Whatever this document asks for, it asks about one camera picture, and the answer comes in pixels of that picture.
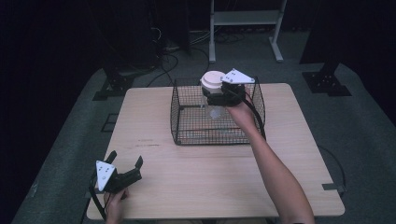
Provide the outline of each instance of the hand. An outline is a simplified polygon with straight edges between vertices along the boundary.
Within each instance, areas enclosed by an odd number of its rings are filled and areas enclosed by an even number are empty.
[[[251,103],[248,93],[246,94],[246,99]],[[256,124],[254,123],[253,112],[244,102],[235,106],[227,106],[226,109],[233,118],[233,122],[235,122],[243,132],[251,128],[257,130]]]
[[[129,196],[128,189],[121,190],[117,194],[105,193],[106,204],[106,224],[119,224],[123,220],[122,216],[122,195]]]

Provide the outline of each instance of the wooden table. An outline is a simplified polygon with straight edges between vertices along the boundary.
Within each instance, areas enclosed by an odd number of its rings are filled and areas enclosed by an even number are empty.
[[[288,84],[261,84],[267,141],[301,183],[315,216],[340,216],[345,207]],[[179,147],[170,132],[172,88],[126,93],[107,155],[119,173],[141,155],[143,178],[129,187],[125,218],[278,217],[249,145]],[[87,216],[101,219],[90,203]]]

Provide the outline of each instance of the dark background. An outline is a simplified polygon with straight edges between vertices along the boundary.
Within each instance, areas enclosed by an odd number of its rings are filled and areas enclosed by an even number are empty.
[[[209,0],[148,2],[151,22],[180,46],[188,46],[189,28],[208,29]],[[225,9],[228,2],[219,0],[216,7]],[[246,0],[234,9],[279,4]],[[2,223],[14,217],[88,79],[109,55],[128,47],[120,44],[122,31],[108,5],[106,0],[1,2]],[[394,1],[293,0],[282,24],[284,31],[312,29],[301,62],[339,58],[361,77],[393,123],[394,8]]]

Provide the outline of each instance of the black cable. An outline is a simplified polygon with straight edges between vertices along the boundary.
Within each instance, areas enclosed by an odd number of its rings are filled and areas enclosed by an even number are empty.
[[[250,94],[248,94],[246,91],[245,91],[245,95],[250,99],[250,102],[253,102],[253,99],[251,98]],[[262,120],[262,126],[264,126],[265,125],[265,107],[264,107],[264,113],[262,114],[262,116],[263,116],[263,119],[264,119],[264,120]]]
[[[191,49],[195,49],[195,50],[201,51],[201,52],[206,56],[207,64],[206,64],[206,69],[205,69],[205,71],[204,71],[204,74],[205,74],[205,73],[207,72],[207,70],[209,70],[209,65],[210,65],[209,56],[208,56],[207,53],[206,53],[204,50],[202,50],[202,49],[197,49],[197,48],[191,48]]]
[[[96,178],[96,174],[97,173],[95,170],[91,176],[89,190],[90,190],[90,194],[92,196],[93,202],[95,203],[96,207],[99,210],[99,213],[101,214],[103,220],[106,220],[106,209],[104,207],[102,207],[102,205],[100,204],[100,202],[96,196],[95,190],[94,190],[94,184],[96,183],[96,181],[93,181],[93,180]]]
[[[105,202],[105,207],[104,207],[105,211],[106,211],[106,207],[107,207],[108,201],[110,201],[110,197],[111,197],[111,193],[109,193],[108,198],[107,198],[107,200]]]
[[[260,116],[259,112],[257,111],[256,107],[251,104],[246,98],[239,96],[238,94],[236,94],[233,91],[230,91],[228,89],[224,89],[227,92],[229,92],[230,94],[238,97],[243,103],[245,103],[245,105],[247,105],[247,107],[250,108],[250,110],[253,112],[254,116],[256,117],[257,122],[259,123],[259,128],[260,131],[262,133],[262,137],[266,140],[267,137],[265,136],[265,130],[264,130],[264,123],[262,122],[262,117]]]
[[[220,33],[220,34],[216,35],[215,41],[216,41],[217,44],[231,45],[231,44],[234,44],[236,42],[239,42],[239,41],[245,39],[245,35],[244,34],[240,33],[240,35],[242,37],[238,37],[236,34],[230,35],[230,34],[227,34],[227,33]]]
[[[228,1],[227,6],[224,8],[225,11],[228,11],[228,7],[230,6],[230,3],[231,3],[231,0]],[[235,2],[233,3],[233,8],[231,8],[231,11],[235,10],[236,3],[238,3],[238,0],[235,0]]]
[[[146,87],[149,87],[157,78],[159,78],[159,77],[161,77],[161,76],[163,76],[163,75],[168,75],[169,79],[170,79],[171,82],[173,83],[172,78],[169,76],[169,72],[172,71],[174,68],[176,68],[176,66],[177,66],[177,64],[178,64],[178,58],[177,58],[176,56],[172,55],[172,54],[167,54],[167,56],[171,56],[171,57],[173,57],[173,58],[176,60],[175,65],[173,65],[173,67],[171,67],[169,70],[165,70],[165,69],[163,68],[163,65],[162,65],[162,69],[163,69],[164,72],[161,73],[161,74],[159,74],[158,76],[156,76],[154,79],[152,79],[152,80],[148,83],[148,85],[147,85]]]
[[[343,177],[343,186],[344,186],[344,188],[346,189],[346,188],[347,188],[347,178],[346,178],[346,174],[345,174],[344,168],[343,168],[343,166],[341,165],[341,162],[340,162],[339,160],[337,160],[337,158],[334,156],[334,154],[332,154],[332,153],[330,152],[330,150],[327,149],[326,147],[323,147],[323,146],[321,146],[321,145],[318,145],[318,148],[319,148],[319,149],[322,149],[323,151],[326,151],[327,153],[329,153],[329,155],[331,155],[332,158],[335,160],[335,162],[338,164],[338,167],[339,167],[340,170],[341,170],[341,176]],[[341,198],[344,196],[344,192],[339,192],[339,194],[340,194],[340,197],[341,197]]]

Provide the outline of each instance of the black curtain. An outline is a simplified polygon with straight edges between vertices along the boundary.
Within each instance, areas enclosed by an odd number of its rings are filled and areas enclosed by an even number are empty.
[[[301,63],[337,60],[356,72],[396,123],[396,1],[320,0]]]
[[[106,45],[86,1],[4,1],[1,223],[9,223]]]

